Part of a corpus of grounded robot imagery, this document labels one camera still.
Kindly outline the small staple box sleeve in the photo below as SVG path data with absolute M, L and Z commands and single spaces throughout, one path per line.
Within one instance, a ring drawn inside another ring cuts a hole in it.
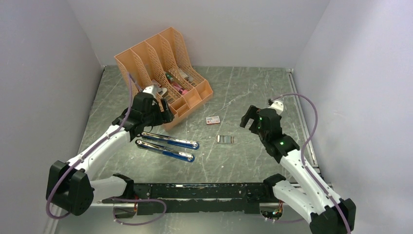
M 219 116 L 206 117 L 207 125 L 219 124 L 219 123 L 221 123 Z

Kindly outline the blue metal stapler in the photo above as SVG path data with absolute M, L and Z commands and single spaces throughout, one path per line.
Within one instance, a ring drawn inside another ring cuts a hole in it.
M 181 138 L 176 138 L 172 136 L 154 134 L 154 133 L 149 133 L 149 132 L 142 132 L 140 136 L 142 139 L 159 141 L 159 142 L 163 142 L 168 145 L 191 149 L 191 150 L 198 150 L 200 147 L 200 144 L 194 140 L 181 139 Z M 193 162 L 195 160 L 195 156 L 193 154 L 180 151 L 180 150 L 168 147 L 168 146 L 155 144 L 155 143 L 144 141 L 141 139 L 137 139 L 135 141 L 135 144 L 140 148 L 158 152 L 162 155 L 176 158 L 179 160 L 183 160 L 185 162 Z

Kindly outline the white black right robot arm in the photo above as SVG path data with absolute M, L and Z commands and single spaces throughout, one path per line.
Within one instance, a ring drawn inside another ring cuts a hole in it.
M 283 133 L 277 109 L 251 105 L 241 118 L 241 127 L 253 120 L 249 130 L 257 134 L 266 152 L 300 184 L 295 188 L 280 174 L 269 177 L 263 196 L 269 202 L 287 203 L 309 224 L 313 234 L 349 234 L 355 226 L 356 205 L 343 199 L 320 177 L 301 154 L 294 139 Z

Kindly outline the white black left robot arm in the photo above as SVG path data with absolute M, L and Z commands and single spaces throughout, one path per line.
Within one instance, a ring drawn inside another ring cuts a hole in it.
M 54 204 L 69 214 L 83 214 L 93 202 L 117 197 L 121 202 L 133 200 L 133 180 L 121 175 L 93 181 L 100 166 L 124 145 L 140 135 L 145 127 L 170 123 L 174 119 L 167 100 L 140 92 L 128 108 L 117 117 L 105 133 L 82 153 L 64 162 L 57 160 L 49 170 L 46 212 Z

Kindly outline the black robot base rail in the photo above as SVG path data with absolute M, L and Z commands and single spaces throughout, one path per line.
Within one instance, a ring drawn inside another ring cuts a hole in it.
M 259 215 L 260 204 L 277 203 L 272 187 L 285 177 L 272 175 L 263 182 L 245 183 L 135 183 L 130 199 L 138 198 L 143 204 L 139 215 L 198 212 L 244 212 Z

